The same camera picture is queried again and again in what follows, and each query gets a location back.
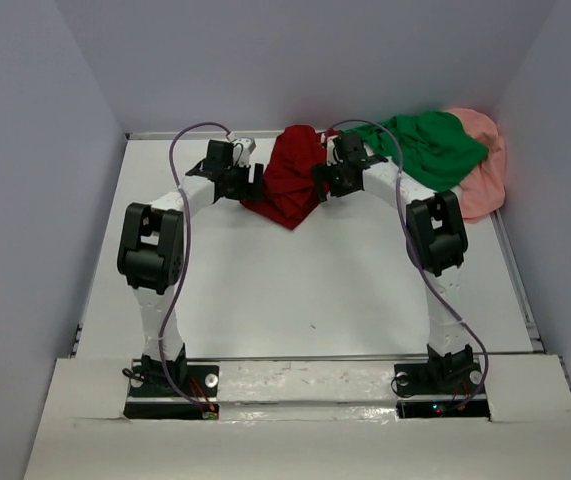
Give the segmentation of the red t shirt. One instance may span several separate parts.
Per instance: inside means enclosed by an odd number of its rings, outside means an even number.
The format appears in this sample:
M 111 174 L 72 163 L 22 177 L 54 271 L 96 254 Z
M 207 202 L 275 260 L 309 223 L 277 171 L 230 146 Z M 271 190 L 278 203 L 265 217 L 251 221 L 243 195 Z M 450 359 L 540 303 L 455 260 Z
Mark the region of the red t shirt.
M 326 161 L 321 134 L 309 125 L 291 125 L 276 137 L 263 173 L 263 197 L 241 205 L 289 230 L 319 205 L 311 169 Z

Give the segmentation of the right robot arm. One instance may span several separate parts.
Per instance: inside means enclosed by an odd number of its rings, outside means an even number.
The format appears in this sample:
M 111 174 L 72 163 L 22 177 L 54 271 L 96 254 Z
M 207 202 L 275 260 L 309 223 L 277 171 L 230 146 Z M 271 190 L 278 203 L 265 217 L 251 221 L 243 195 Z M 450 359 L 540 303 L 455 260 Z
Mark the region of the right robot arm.
M 470 400 L 482 389 L 472 335 L 456 305 L 468 237 L 456 194 L 434 193 L 404 178 L 396 164 L 367 151 L 355 133 L 324 134 L 326 159 L 312 169 L 320 201 L 363 191 L 396 210 L 412 265 L 425 285 L 427 358 L 394 368 L 400 398 L 451 395 Z

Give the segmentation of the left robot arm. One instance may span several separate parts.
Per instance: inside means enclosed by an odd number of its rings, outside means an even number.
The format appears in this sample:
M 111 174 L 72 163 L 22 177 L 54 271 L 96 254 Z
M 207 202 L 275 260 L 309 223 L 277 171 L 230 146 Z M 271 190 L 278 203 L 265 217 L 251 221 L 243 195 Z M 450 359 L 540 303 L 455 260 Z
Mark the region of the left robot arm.
M 188 363 L 175 305 L 190 262 L 193 217 L 220 199 L 262 198 L 264 166 L 250 164 L 255 148 L 248 137 L 211 140 L 205 157 L 174 190 L 125 210 L 117 270 L 138 302 L 145 337 L 140 369 L 130 377 L 154 384 L 163 394 L 186 396 L 180 391 Z

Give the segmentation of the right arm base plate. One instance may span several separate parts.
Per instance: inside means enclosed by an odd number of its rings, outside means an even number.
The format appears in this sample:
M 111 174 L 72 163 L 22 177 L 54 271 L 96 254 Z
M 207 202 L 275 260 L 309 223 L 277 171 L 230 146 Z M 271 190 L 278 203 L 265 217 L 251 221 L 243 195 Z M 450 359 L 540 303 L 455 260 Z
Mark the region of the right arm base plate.
M 400 419 L 490 418 L 485 388 L 475 392 L 482 377 L 478 364 L 443 383 L 430 379 L 426 367 L 425 363 L 394 366 L 390 388 Z

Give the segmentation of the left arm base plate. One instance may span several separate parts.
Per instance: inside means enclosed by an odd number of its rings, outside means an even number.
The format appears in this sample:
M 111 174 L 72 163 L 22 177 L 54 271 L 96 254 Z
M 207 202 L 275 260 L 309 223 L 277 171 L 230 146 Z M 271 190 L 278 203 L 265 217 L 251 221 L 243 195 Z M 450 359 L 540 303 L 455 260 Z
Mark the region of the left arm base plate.
M 128 379 L 123 414 L 131 420 L 215 421 L 219 419 L 220 365 L 189 362 L 187 376 L 178 389 L 172 388 L 164 376 L 143 376 L 142 366 L 135 362 L 121 373 Z

